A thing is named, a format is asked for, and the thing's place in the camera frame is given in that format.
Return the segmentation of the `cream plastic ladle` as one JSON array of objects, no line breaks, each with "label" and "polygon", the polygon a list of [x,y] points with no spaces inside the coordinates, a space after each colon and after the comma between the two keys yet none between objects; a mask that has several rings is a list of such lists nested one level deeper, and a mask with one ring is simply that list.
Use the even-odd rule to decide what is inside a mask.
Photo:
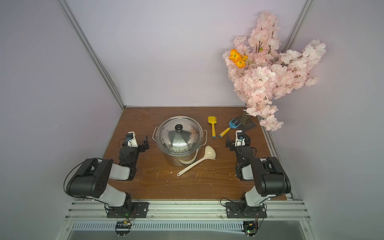
[{"label": "cream plastic ladle", "polygon": [[211,146],[206,146],[204,156],[201,159],[190,164],[188,167],[184,168],[180,172],[178,172],[177,176],[180,177],[181,175],[189,171],[191,168],[195,167],[196,165],[200,164],[205,160],[214,160],[215,158],[216,158],[215,150]]}]

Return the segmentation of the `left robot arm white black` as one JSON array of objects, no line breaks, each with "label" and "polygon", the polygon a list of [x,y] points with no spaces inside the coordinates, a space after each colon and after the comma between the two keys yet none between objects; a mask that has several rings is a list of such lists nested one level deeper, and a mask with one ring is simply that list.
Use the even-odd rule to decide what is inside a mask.
[{"label": "left robot arm white black", "polygon": [[90,158],[78,164],[76,172],[63,183],[64,192],[77,199],[91,199],[106,205],[108,210],[132,207],[131,195],[117,190],[109,180],[132,181],[137,172],[139,154],[150,148],[148,139],[138,144],[135,132],[129,132],[120,146],[119,163],[112,159]]}]

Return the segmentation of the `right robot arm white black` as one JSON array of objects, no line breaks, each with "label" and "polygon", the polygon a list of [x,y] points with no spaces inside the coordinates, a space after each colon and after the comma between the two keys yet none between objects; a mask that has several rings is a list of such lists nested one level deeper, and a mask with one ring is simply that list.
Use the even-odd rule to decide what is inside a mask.
[{"label": "right robot arm white black", "polygon": [[241,181],[252,181],[254,186],[240,200],[242,208],[262,207],[266,201],[289,194],[292,186],[276,157],[258,158],[251,147],[251,138],[236,131],[235,140],[226,138],[226,147],[236,155],[235,174]]}]

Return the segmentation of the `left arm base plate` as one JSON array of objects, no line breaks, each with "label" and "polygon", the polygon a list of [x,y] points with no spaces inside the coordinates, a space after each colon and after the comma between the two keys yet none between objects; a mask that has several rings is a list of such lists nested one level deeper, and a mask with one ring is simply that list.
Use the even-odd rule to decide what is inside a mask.
[{"label": "left arm base plate", "polygon": [[148,202],[132,202],[122,207],[108,207],[108,219],[144,219],[147,217],[150,203]]}]

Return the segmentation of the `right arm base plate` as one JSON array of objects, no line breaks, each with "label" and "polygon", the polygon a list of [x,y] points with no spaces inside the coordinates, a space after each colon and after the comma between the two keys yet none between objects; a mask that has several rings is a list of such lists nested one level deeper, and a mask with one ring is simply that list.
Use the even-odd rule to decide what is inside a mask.
[{"label": "right arm base plate", "polygon": [[226,202],[226,213],[229,219],[264,219],[267,218],[265,206],[249,207],[245,203]]}]

